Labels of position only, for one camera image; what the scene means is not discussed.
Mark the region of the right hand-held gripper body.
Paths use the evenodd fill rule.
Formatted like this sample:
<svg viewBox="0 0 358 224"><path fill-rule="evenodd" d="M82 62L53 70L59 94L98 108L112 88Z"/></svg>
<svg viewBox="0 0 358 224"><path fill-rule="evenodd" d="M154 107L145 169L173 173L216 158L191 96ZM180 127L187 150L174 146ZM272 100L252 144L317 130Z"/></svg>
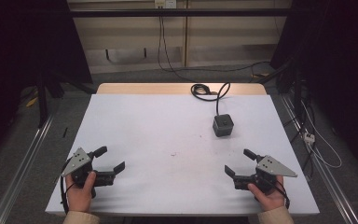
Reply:
<svg viewBox="0 0 358 224"><path fill-rule="evenodd" d="M235 189L248 190L250 183L256 185L263 193L267 193L276 186L277 175L297 177L297 174L273 157L261 156L256 162L255 173L250 176L235 175L233 183Z"/></svg>

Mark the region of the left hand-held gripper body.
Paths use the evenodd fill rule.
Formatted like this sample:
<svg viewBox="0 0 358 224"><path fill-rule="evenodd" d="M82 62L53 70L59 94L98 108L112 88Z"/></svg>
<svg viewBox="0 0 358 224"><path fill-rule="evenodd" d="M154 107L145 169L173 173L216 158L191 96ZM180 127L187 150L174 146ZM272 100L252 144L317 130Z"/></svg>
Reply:
<svg viewBox="0 0 358 224"><path fill-rule="evenodd" d="M62 177L70 175L79 187L83 187L88 174L90 172L95 172L96 179L93 185L94 187L112 186L116 174L114 171L98 172L94 170L92 167L94 158L90 157L91 152L87 153L82 147L79 147L64 165Z"/></svg>

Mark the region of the person's left hand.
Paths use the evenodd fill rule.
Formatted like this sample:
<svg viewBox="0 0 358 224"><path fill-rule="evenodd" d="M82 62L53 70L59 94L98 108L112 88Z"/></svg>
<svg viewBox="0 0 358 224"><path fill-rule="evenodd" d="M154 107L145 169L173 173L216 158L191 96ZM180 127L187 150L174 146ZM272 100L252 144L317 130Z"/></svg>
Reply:
<svg viewBox="0 0 358 224"><path fill-rule="evenodd" d="M70 211L88 213L90 211L90 205L92 200L91 190L93 188L96 179L96 173L90 172L86 179L84 186L78 187L72 177L68 175L65 178L66 185L68 187L67 201Z"/></svg>

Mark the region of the person's right hand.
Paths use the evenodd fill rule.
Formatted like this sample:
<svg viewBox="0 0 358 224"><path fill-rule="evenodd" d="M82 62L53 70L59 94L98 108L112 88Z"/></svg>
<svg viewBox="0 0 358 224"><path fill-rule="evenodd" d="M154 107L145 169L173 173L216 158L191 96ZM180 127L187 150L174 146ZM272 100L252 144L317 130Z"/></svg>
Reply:
<svg viewBox="0 0 358 224"><path fill-rule="evenodd" d="M256 185L249 184L248 189L254 194L264 212L285 206L285 198L279 191L273 189L270 193L263 193Z"/></svg>

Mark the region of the black cube device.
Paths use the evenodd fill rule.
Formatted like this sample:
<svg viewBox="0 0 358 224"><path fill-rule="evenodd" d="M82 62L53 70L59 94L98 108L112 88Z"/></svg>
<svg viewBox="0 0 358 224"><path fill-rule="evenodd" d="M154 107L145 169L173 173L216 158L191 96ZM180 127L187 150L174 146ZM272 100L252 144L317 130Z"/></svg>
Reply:
<svg viewBox="0 0 358 224"><path fill-rule="evenodd" d="M213 118L213 131L217 137L231 135L234 123L229 114L217 115Z"/></svg>

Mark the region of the white table cover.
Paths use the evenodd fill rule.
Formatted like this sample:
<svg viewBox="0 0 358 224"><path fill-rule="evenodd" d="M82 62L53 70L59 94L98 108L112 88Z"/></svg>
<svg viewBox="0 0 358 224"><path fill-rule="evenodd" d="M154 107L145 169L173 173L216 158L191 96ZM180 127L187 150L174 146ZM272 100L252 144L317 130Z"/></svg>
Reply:
<svg viewBox="0 0 358 224"><path fill-rule="evenodd" d="M213 118L229 114L231 135L217 137ZM267 95L227 96L214 104L189 94L96 94L73 143L107 152L93 162L106 171L125 162L110 187L96 190L91 210L112 216L250 216L260 210L251 192L234 188L224 167L255 173L245 148L292 169L284 187L294 216L318 213L275 106Z"/></svg>

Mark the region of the black metal stand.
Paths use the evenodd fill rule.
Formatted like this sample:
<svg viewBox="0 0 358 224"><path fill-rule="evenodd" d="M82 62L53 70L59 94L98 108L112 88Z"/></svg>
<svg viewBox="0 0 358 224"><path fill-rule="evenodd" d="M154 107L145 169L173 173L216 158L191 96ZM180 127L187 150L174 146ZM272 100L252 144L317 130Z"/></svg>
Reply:
<svg viewBox="0 0 358 224"><path fill-rule="evenodd" d="M40 72L36 79L36 87L38 92L39 104L39 124L38 127L42 128L48 119L48 103L46 96L46 85L44 74Z"/></svg>
<svg viewBox="0 0 358 224"><path fill-rule="evenodd" d="M300 71L297 67L296 59L290 59L278 69L266 77L262 77L258 80L259 84L266 84L273 78L276 79L277 90L279 93L288 93L291 87L294 87L294 109L295 115L302 116L302 104L301 104L301 77Z"/></svg>

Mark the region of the black curtain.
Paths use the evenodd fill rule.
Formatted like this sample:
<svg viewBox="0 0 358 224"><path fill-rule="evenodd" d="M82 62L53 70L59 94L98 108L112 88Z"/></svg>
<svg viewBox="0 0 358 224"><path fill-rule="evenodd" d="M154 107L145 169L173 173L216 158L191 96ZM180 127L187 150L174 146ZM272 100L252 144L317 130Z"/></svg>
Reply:
<svg viewBox="0 0 358 224"><path fill-rule="evenodd" d="M91 83L69 12L69 0L0 0L0 142L23 89L60 96L62 82Z"/></svg>
<svg viewBox="0 0 358 224"><path fill-rule="evenodd" d="M291 59L358 160L358 0L292 0L270 64Z"/></svg>

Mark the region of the aluminium floor rail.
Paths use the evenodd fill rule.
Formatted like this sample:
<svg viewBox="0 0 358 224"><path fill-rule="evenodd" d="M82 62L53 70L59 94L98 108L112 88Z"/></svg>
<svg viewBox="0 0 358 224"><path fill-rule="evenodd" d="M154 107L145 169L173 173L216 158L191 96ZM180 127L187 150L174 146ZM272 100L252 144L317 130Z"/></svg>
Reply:
<svg viewBox="0 0 358 224"><path fill-rule="evenodd" d="M16 202L21 192L21 188L25 182L25 179L31 171L34 160L43 145L53 120L54 116L49 115L45 123L37 129L31 145L28 147L19 168L16 170L14 177L10 181L7 190L0 200L0 224L6 223L14 203Z"/></svg>
<svg viewBox="0 0 358 224"><path fill-rule="evenodd" d="M301 130L303 126L296 118L294 104L292 103L289 96L281 95L281 99L288 115L292 119L291 124L296 128L296 130L300 133L301 136ZM358 224L358 216L356 216L348 197L345 195L342 188L334 178L331 172L331 166L329 166L323 159L323 156L320 154L320 151L317 147L311 148L310 144L306 144L306 149L311 154L313 167L319 172L339 213L343 217L344 222L346 224Z"/></svg>

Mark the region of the black horizontal frame bar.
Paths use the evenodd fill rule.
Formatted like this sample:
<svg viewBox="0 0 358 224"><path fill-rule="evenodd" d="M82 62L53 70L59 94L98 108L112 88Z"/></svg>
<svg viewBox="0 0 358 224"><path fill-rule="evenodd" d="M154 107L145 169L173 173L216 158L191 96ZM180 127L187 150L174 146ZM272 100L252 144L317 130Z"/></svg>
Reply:
<svg viewBox="0 0 358 224"><path fill-rule="evenodd" d="M71 10L76 18L93 17L276 17L288 16L294 11L288 8L250 8L250 9L109 9L109 10Z"/></svg>

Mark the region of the white wall socket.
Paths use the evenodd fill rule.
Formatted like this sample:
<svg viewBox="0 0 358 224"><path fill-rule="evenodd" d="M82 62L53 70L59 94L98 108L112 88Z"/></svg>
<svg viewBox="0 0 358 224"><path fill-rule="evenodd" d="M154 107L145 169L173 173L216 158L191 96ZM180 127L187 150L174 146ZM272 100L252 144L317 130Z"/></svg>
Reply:
<svg viewBox="0 0 358 224"><path fill-rule="evenodd" d="M176 0L154 0L155 8L167 8L174 9L177 8Z"/></svg>

